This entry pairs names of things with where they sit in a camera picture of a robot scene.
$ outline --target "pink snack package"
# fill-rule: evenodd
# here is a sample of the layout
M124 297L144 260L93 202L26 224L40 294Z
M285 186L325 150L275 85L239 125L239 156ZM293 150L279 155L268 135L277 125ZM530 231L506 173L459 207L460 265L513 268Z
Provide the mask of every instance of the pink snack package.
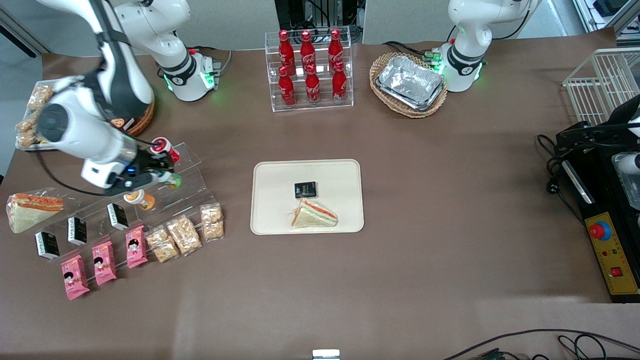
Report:
M116 263L113 259L113 246L111 241L93 247L92 253L95 282L97 282L98 285L102 285L109 280L117 279Z
M89 291L84 274L84 262L80 255L62 263L62 275L65 277L65 291L69 300Z
M143 228L144 225L135 227L128 231L124 237L127 244L127 266L129 268L134 268L148 261Z

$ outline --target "green led light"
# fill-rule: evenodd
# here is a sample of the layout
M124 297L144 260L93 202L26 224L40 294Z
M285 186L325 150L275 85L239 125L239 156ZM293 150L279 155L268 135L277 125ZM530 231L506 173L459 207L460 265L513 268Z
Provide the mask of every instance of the green led light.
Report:
M210 89L215 85L214 77L208 72L201 72L200 78L202 79L202 82L204 83L204 86L207 87L207 89Z
M166 77L166 75L164 75L164 80L166 81L166 86L169 88L169 90L173 91L173 87L171 86L171 82Z
M480 77L480 69L482 69L482 63L478 65L478 71L476 72L476 77L474 78L474 81L478 80L478 78Z

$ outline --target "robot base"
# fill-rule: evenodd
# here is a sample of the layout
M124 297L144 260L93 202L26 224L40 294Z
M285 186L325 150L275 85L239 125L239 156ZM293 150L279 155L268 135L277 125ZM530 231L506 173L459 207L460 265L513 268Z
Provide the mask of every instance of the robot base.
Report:
M468 69L468 73L460 75L458 70L447 59L447 51L451 47L450 43L446 43L442 46L442 75L444 76L444 82L447 85L447 91L450 92L463 92L470 88L476 80L476 76L482 66L478 66L475 69L472 67L462 69L462 73Z
M169 84L169 89L182 101L200 100L207 92L213 90L215 86L213 60L211 57L204 56L200 53L195 53L191 56L196 61L196 70L185 83L181 85L170 83L165 77Z

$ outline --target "brown tabletop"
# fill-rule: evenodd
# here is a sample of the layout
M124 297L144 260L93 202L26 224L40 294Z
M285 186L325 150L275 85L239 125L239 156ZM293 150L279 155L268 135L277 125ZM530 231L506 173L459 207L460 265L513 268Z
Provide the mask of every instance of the brown tabletop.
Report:
M140 56L158 99L143 137L187 142L202 158L226 238L69 301L59 267L0 222L0 357L275 360L339 348L347 360L437 360L534 327L637 343L640 305L609 303L588 237L546 193L547 156L534 146L536 134L575 121L560 82L593 50L614 46L612 31L496 41L474 86L422 120L371 92L369 66L389 51L382 45L355 47L353 108L277 114L261 51L234 53L220 90L193 103L176 99ZM96 63L43 61L45 78ZM63 180L82 184L80 160L45 156ZM257 163L339 158L362 168L362 231L251 232ZM50 184L35 157L17 151L0 198ZM495 345L564 356L552 334Z

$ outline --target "red button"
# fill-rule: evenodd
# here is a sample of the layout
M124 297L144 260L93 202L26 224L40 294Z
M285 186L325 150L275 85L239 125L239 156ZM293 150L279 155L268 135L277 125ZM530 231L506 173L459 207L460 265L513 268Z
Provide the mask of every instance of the red button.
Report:
M589 226L589 234L591 234L596 239L602 239L607 234L604 226L600 224L593 224Z

